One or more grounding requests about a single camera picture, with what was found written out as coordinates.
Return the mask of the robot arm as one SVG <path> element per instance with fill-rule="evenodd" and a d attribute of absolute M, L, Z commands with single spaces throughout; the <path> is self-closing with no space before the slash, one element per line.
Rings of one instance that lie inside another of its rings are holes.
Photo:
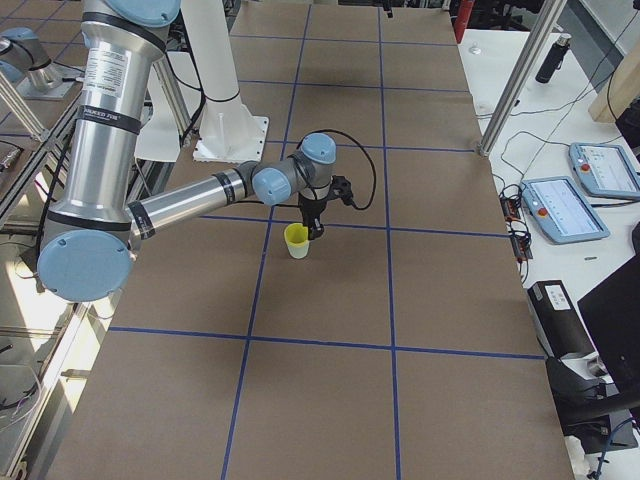
<path fill-rule="evenodd" d="M 199 160 L 232 168 L 141 201 L 126 199 L 147 83 L 165 57 L 171 23 L 182 18 L 203 90 Z M 70 169 L 49 209 L 39 278 L 71 302 L 121 288 L 132 249 L 157 231 L 256 196 L 273 206 L 296 197 L 312 236 L 330 195 L 336 146 L 307 135 L 284 160 L 266 163 L 268 121 L 243 104 L 224 9 L 218 1 L 88 1 L 81 24 L 88 58 L 77 108 Z"/>

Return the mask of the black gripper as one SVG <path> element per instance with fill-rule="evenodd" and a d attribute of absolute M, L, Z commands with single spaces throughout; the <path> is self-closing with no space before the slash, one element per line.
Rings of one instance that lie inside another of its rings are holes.
<path fill-rule="evenodd" d="M 308 228 L 308 240 L 319 239 L 324 234 L 324 225 L 321 215 L 326 209 L 328 198 L 309 199 L 303 195 L 298 196 L 298 207 L 302 215 L 302 224 Z"/>

